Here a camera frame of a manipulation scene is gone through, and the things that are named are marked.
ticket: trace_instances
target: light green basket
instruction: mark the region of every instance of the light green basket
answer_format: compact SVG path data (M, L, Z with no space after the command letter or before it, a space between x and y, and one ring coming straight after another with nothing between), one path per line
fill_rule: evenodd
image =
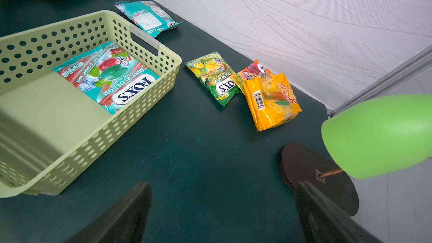
M160 75L115 115L51 70L110 41ZM62 192L173 88L180 64L179 55L112 11L0 38L0 197Z

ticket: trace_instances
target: candy package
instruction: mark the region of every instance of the candy package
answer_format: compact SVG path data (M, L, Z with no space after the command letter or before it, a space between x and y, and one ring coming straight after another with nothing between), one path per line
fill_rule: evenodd
M258 131L273 128L294 119L301 108L283 73L262 73L243 84L249 109Z
M237 73L235 76L235 83L241 89L243 94L245 93L245 88L243 87L243 83L245 80L252 80L253 78L261 75L262 73L269 73L273 75L271 71L263 67L258 60L255 60L251 65L245 67L243 70Z
M225 106L232 96L240 93L240 89L233 81L236 73L218 52L186 62L185 65L221 105Z
M114 6L153 38L183 23L174 21L153 1L119 1Z
M111 114L159 78L115 42L75 56L52 70Z

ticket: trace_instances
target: lamp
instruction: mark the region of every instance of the lamp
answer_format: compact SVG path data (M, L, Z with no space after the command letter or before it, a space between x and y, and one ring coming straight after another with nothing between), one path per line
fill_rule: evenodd
M348 175L366 179L432 156L432 95L364 101L324 121L321 135L334 162L289 143L278 154L279 171L291 190L309 181L353 216L359 199Z

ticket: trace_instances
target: green lamp shade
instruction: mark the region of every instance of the green lamp shade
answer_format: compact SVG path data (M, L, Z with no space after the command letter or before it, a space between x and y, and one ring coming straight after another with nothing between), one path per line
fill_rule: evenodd
M432 95L367 100L326 120L324 144L347 174L365 179L432 156Z

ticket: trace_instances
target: dark green table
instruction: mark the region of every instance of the dark green table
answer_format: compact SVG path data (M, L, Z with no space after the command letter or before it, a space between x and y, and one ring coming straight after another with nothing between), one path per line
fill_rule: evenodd
M102 9L119 12L117 1L0 0L0 36ZM184 62L218 51L235 71L251 63L188 22L157 39ZM327 113L320 102L294 93L303 112L258 132L243 95L222 107L181 67L174 89L63 193L0 199L0 241L62 242L137 181L149 181L146 242L303 242L276 156L295 141L328 157L320 133Z

